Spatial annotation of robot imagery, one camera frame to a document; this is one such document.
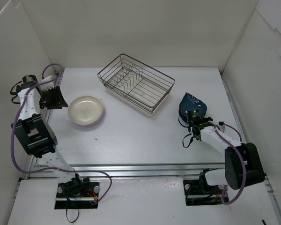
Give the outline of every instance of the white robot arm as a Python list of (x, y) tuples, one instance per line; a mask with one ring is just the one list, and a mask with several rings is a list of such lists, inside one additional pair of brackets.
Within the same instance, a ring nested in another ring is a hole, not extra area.
[(243, 177), (245, 187), (264, 181), (265, 174), (253, 143), (241, 143), (225, 135), (222, 132), (223, 122), (215, 125), (211, 118), (201, 118), (198, 109), (187, 112), (187, 123), (193, 138), (210, 144), (225, 156), (225, 169), (203, 172), (202, 176), (207, 185), (229, 185), (237, 190), (242, 185)]
[[(42, 82), (53, 79), (54, 76), (49, 76)], [(11, 94), (19, 97), (21, 106), (27, 90), (36, 83), (37, 78), (34, 75), (28, 75), (23, 77), (22, 84), (16, 87), (16, 92), (11, 90)], [(55, 87), (53, 82), (42, 85), (41, 89), (34, 88), (30, 91), (16, 123), (15, 135), (28, 155), (34, 155), (49, 167), (58, 168), (53, 172), (59, 180), (60, 187), (65, 192), (68, 192), (70, 188), (69, 193), (74, 194), (83, 188), (83, 181), (77, 173), (61, 171), (74, 171), (74, 168), (66, 163), (56, 148), (57, 138), (40, 114), (40, 108), (45, 107), (48, 109), (68, 107), (59, 87)]]

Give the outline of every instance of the black cable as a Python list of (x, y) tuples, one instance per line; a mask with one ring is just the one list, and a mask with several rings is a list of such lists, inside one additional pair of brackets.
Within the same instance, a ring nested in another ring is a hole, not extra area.
[(78, 217), (79, 217), (79, 209), (77, 209), (78, 214), (77, 214), (76, 219), (73, 220), (73, 221), (70, 221), (69, 218), (67, 217), (68, 203), (71, 201), (71, 200), (69, 199), (69, 186), (67, 187), (66, 199), (67, 199), (67, 201), (66, 201), (66, 218), (67, 218), (67, 220), (69, 221), (69, 223), (73, 224), (73, 223), (75, 223), (75, 222), (78, 220)]
[(180, 125), (183, 126), (184, 128), (188, 128), (188, 126), (184, 126), (184, 125), (180, 122), (180, 116), (178, 117), (178, 122), (179, 122)]
[(11, 89), (10, 89), (10, 94), (11, 95), (17, 95), (18, 93), (16, 91), (13, 91), (13, 89), (15, 88), (15, 86), (17, 86), (18, 84), (22, 83), (22, 81), (19, 81), (18, 83), (16, 83)]
[(190, 135), (192, 135), (192, 134), (186, 135), (186, 136), (183, 138), (183, 140), (182, 140), (182, 145), (183, 145), (184, 148), (188, 148), (188, 147), (191, 145), (191, 143), (193, 142), (194, 138), (195, 138), (195, 136), (192, 136), (192, 138), (189, 140), (188, 145), (185, 147), (185, 145), (184, 145), (184, 139), (185, 139), (186, 137), (190, 136)]
[(208, 200), (208, 199), (211, 198), (212, 196), (213, 196), (213, 194), (208, 195), (208, 196), (206, 196), (206, 197), (204, 197), (204, 198), (201, 198), (200, 200), (201, 200), (201, 202), (202, 202), (202, 201), (204, 201), (204, 200)]
[(188, 195), (189, 195), (189, 193), (190, 193), (190, 190), (191, 190), (191, 188), (189, 187), (188, 190), (187, 190), (187, 192), (186, 192), (186, 196), (185, 196), (185, 199), (186, 199), (186, 200), (187, 200), (187, 197), (188, 197)]
[(15, 96), (13, 96), (12, 98), (11, 98), (11, 102), (13, 103), (13, 104), (21, 104), (20, 102), (14, 102), (14, 100), (17, 98), (18, 96), (17, 95), (15, 95)]

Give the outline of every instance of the dish rack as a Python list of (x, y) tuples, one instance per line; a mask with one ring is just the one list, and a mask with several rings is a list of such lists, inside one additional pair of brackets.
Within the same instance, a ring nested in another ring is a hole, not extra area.
[(165, 100), (175, 80), (166, 74), (121, 54), (98, 73), (104, 87), (148, 115)]

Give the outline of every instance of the white table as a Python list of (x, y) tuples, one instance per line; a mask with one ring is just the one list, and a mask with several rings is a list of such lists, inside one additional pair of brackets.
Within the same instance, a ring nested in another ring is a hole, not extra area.
[[(23, 180), (8, 225), (67, 225), (65, 210), (55, 210), (58, 182)], [(101, 191), (109, 182), (101, 181)], [(73, 220), (76, 210), (69, 211)], [(246, 187), (230, 206), (186, 206), (181, 178), (114, 180), (98, 209), (80, 210), (77, 225), (278, 225), (263, 183)]]
[[(202, 142), (195, 141), (184, 149), (181, 141), (187, 130), (177, 122), (178, 105), (184, 93), (189, 92), (207, 104), (208, 116), (236, 127), (219, 71), (216, 68), (158, 69), (176, 79), (176, 83), (166, 102), (151, 118), (108, 93), (96, 76), (100, 68), (65, 70), (61, 90), (68, 103), (79, 96), (92, 95), (101, 99), (105, 108), (102, 121), (90, 128), (73, 124), (67, 109), (53, 112), (50, 126), (68, 163), (105, 165), (105, 168), (108, 165), (147, 168), (152, 164), (156, 170), (166, 164), (183, 170), (182, 164), (207, 167), (211, 163), (223, 163), (220, 153)], [(238, 138), (229, 129), (225, 133)], [(108, 184), (109, 181), (100, 180), (100, 193)], [(57, 185), (57, 180), (52, 178), (21, 181), (8, 225), (68, 224), (65, 210), (54, 210)], [(174, 176), (115, 179), (98, 209), (81, 210), (76, 224), (262, 225), (263, 219), (267, 225), (278, 224), (264, 183), (246, 187), (231, 206), (186, 206), (183, 188), (182, 178)], [(236, 192), (229, 189), (228, 194), (232, 199)], [(75, 215), (76, 211), (70, 210), (69, 218), (74, 219)]]
[[(67, 108), (55, 110), (50, 126), (58, 149), (72, 165), (143, 165), (223, 163), (223, 156), (208, 144), (194, 141), (188, 149), (182, 139), (187, 129), (178, 123), (178, 106), (189, 92), (208, 107), (207, 116), (236, 127), (220, 73), (215, 67), (162, 67), (176, 83), (153, 117), (148, 117), (108, 93), (99, 81), (101, 68), (67, 68), (61, 91), (70, 104), (83, 95), (95, 96), (104, 105), (103, 119), (93, 127), (73, 124)], [(233, 138), (237, 134), (226, 129)]]

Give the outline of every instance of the white plate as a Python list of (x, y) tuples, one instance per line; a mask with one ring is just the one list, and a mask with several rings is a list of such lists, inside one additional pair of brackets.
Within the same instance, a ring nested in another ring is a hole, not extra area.
[(100, 120), (103, 115), (103, 105), (95, 97), (81, 96), (71, 102), (67, 113), (73, 123), (90, 126)]

